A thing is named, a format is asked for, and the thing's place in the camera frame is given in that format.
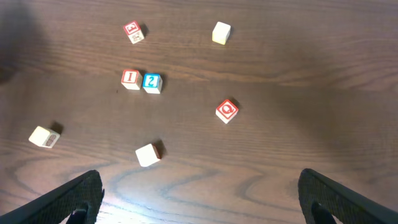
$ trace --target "alphabet block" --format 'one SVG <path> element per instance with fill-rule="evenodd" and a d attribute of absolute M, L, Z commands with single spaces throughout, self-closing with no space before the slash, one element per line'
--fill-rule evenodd
<path fill-rule="evenodd" d="M 29 137 L 29 141 L 40 147 L 52 148 L 60 135 L 55 131 L 38 126 Z"/>
<path fill-rule="evenodd" d="M 125 70 L 123 71 L 122 84 L 128 90 L 140 90 L 142 76 L 137 70 Z"/>
<path fill-rule="evenodd" d="M 159 74 L 145 74 L 142 87 L 147 93 L 160 94 L 162 90 L 163 80 Z"/>
<path fill-rule="evenodd" d="M 228 124 L 238 113 L 238 108 L 229 100 L 225 100 L 216 109 L 216 115 Z"/>
<path fill-rule="evenodd" d="M 160 161 L 159 153 L 157 152 L 156 147 L 152 144 L 148 144 L 142 148 L 137 149 L 136 154 L 139 164 L 142 167 L 147 167 L 154 164 L 155 162 Z"/>
<path fill-rule="evenodd" d="M 132 21 L 129 24 L 125 25 L 123 28 L 132 44 L 136 44 L 144 40 L 144 34 L 142 33 L 137 21 Z"/>

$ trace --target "toy block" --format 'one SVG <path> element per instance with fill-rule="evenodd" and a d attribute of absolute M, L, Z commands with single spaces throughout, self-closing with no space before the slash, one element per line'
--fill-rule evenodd
<path fill-rule="evenodd" d="M 238 108 L 229 100 L 225 100 L 222 104 L 220 104 L 216 109 L 216 115 L 224 121 L 224 123 L 228 124 L 238 113 Z"/>
<path fill-rule="evenodd" d="M 123 71 L 122 84 L 128 90 L 140 90 L 142 85 L 142 76 L 137 70 Z"/>
<path fill-rule="evenodd" d="M 213 41 L 219 44 L 225 44 L 231 32 L 231 26 L 223 22 L 217 22 L 213 30 Z"/>
<path fill-rule="evenodd" d="M 154 164 L 155 162 L 160 161 L 159 153 L 157 152 L 156 147 L 152 144 L 148 144 L 140 149 L 137 149 L 136 154 L 139 164 L 142 167 L 147 167 Z"/>
<path fill-rule="evenodd" d="M 160 94 L 162 90 L 163 80 L 159 74 L 145 74 L 142 87 L 147 93 Z"/>
<path fill-rule="evenodd" d="M 52 148 L 60 135 L 55 131 L 38 126 L 29 137 L 29 141 L 40 147 Z"/>
<path fill-rule="evenodd" d="M 125 25 L 123 28 L 132 44 L 136 44 L 144 40 L 144 34 L 142 33 L 137 21 L 132 21 L 129 24 Z"/>

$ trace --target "letter block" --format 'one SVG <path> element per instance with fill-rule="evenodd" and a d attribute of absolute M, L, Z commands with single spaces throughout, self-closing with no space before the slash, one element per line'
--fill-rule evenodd
<path fill-rule="evenodd" d="M 216 109 L 216 115 L 226 124 L 228 124 L 237 113 L 238 108 L 229 100 L 225 100 Z"/>
<path fill-rule="evenodd" d="M 129 24 L 125 25 L 123 28 L 132 44 L 136 44 L 144 40 L 144 34 L 142 33 L 137 21 L 132 21 Z"/>

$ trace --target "blue letter on block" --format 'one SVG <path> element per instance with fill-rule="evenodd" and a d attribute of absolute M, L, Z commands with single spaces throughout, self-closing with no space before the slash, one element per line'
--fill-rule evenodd
<path fill-rule="evenodd" d="M 160 94 L 162 89 L 162 77 L 159 74 L 145 74 L 144 81 L 142 82 L 142 87 L 147 93 L 157 93 Z"/>

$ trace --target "cream-colored block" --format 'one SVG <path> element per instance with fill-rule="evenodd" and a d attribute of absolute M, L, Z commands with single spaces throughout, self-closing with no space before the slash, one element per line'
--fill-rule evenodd
<path fill-rule="evenodd" d="M 123 71 L 121 83 L 128 90 L 140 90 L 142 85 L 142 75 L 137 70 Z"/>
<path fill-rule="evenodd" d="M 154 164 L 155 162 L 160 161 L 159 153 L 157 152 L 156 147 L 152 144 L 148 144 L 140 149 L 137 149 L 136 154 L 139 164 L 142 167 L 147 167 Z"/>
<path fill-rule="evenodd" d="M 52 148 L 60 135 L 55 131 L 38 126 L 29 137 L 29 141 L 40 147 Z"/>
<path fill-rule="evenodd" d="M 132 44 L 136 44 L 145 39 L 144 34 L 142 33 L 141 30 L 129 35 L 129 38 Z"/>
<path fill-rule="evenodd" d="M 160 94 L 162 91 L 163 80 L 159 74 L 148 73 L 144 76 L 142 87 L 147 93 Z"/>
<path fill-rule="evenodd" d="M 228 124 L 238 113 L 239 109 L 229 100 L 225 100 L 216 109 L 216 115 L 224 123 Z"/>
<path fill-rule="evenodd" d="M 126 24 L 123 27 L 123 29 L 126 32 L 127 36 L 129 37 L 130 41 L 132 42 L 132 44 L 136 44 L 136 43 L 144 40 L 144 38 L 145 38 L 137 21 L 132 21 L 132 22 Z"/>
<path fill-rule="evenodd" d="M 217 22 L 213 30 L 213 41 L 219 44 L 225 44 L 231 32 L 231 26 L 223 22 Z"/>

